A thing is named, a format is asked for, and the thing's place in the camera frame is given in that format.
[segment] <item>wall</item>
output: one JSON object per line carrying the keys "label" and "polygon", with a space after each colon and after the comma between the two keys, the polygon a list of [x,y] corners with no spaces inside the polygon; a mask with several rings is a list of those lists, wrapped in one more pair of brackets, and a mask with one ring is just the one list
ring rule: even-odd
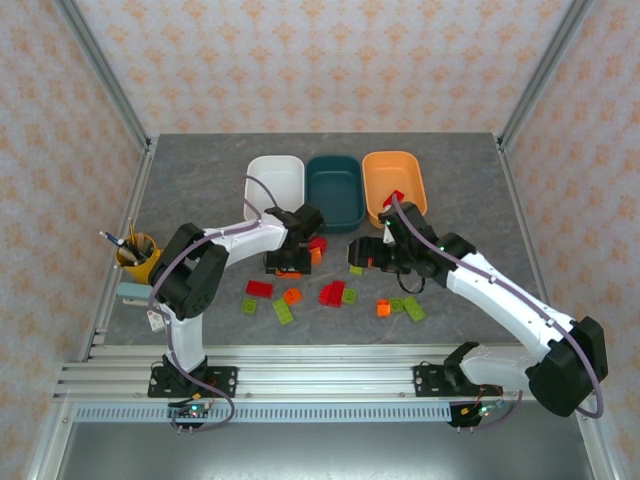
{"label": "wall", "polygon": [[596,1],[508,152],[553,297],[606,332],[606,400],[640,472],[640,4]]}
{"label": "wall", "polygon": [[77,358],[138,151],[52,0],[0,3],[0,478]]}
{"label": "wall", "polygon": [[79,0],[150,135],[500,132],[570,0]]}

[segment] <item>pen holder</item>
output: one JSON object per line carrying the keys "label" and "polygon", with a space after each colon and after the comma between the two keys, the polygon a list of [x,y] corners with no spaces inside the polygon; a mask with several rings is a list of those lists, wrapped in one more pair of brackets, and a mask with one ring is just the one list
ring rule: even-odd
{"label": "pen holder", "polygon": [[[134,238],[129,238],[128,240],[131,242],[135,242]],[[124,270],[131,274],[136,282],[143,285],[149,285],[149,274],[151,273],[151,270],[153,270],[153,267],[155,267],[156,262],[160,258],[160,255],[162,255],[162,250],[158,248],[153,238],[151,238],[146,233],[144,234],[144,240],[145,242],[149,240],[151,242],[151,246],[153,247],[153,253],[146,262],[141,263],[140,265],[135,267],[128,265],[129,262],[118,253],[118,250],[116,250],[116,261],[118,262],[118,265],[120,265]]]}

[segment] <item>sticker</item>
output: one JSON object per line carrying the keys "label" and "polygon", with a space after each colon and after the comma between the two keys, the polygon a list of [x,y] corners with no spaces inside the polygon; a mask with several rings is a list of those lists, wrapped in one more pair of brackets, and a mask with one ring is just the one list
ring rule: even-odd
{"label": "sticker", "polygon": [[147,310],[147,318],[149,318],[149,325],[151,325],[152,331],[157,332],[164,328],[164,318],[159,313]]}

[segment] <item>gray countertop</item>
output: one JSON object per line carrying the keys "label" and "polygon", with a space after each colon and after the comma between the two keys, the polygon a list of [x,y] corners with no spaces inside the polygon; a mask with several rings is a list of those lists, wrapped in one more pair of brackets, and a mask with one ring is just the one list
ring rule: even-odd
{"label": "gray countertop", "polygon": [[[369,152],[406,150],[422,171],[429,209],[428,223],[438,235],[453,231],[468,239],[505,275],[532,293],[533,272],[506,180],[490,134],[354,133],[354,134],[206,134],[161,135],[138,214],[136,228],[166,245],[187,222],[201,228],[243,220],[242,196],[247,165],[260,155],[295,155],[307,162],[320,154],[347,154],[359,161]],[[349,274],[347,245],[356,237],[381,235],[365,219],[359,230],[327,235],[324,262],[302,279],[264,274],[262,256],[228,268],[215,300],[204,316],[207,345],[438,344],[473,340],[485,343],[515,339],[480,309],[427,282],[416,300],[427,314],[420,323],[406,313],[376,316],[376,299],[404,297],[394,275],[366,270]],[[255,316],[240,311],[248,280],[275,285],[272,300],[258,299]],[[341,308],[318,303],[320,289],[343,280],[358,291],[355,305]],[[407,287],[419,285],[410,277]],[[289,287],[303,292],[291,307],[294,321],[280,325],[271,302]],[[151,332],[145,310],[114,305],[106,343],[163,344],[164,333]]]}

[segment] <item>red lego brick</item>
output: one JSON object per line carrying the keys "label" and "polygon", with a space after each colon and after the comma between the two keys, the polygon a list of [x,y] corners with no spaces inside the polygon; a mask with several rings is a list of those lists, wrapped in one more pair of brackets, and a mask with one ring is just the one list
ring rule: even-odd
{"label": "red lego brick", "polygon": [[333,288],[333,283],[330,283],[320,291],[320,296],[318,297],[318,302],[320,303],[320,305],[329,304],[329,294],[331,293],[332,288]]}
{"label": "red lego brick", "polygon": [[309,249],[309,251],[313,250],[314,248],[319,248],[320,253],[324,255],[324,252],[327,250],[327,240],[323,237],[316,237],[309,242],[307,248]]}
{"label": "red lego brick", "polygon": [[391,195],[389,195],[389,198],[387,198],[384,203],[382,204],[382,208],[385,208],[387,205],[391,205],[391,203],[393,202],[393,194],[396,194],[396,196],[398,197],[398,203],[402,202],[402,200],[404,199],[404,193],[402,193],[399,190],[394,190]]}
{"label": "red lego brick", "polygon": [[249,280],[247,283],[247,295],[253,295],[262,298],[271,298],[273,296],[273,285],[264,282],[254,282]]}
{"label": "red lego brick", "polygon": [[344,293],[344,282],[336,280],[331,284],[331,292],[329,293],[329,299],[327,305],[330,307],[340,308],[342,305],[342,294]]}

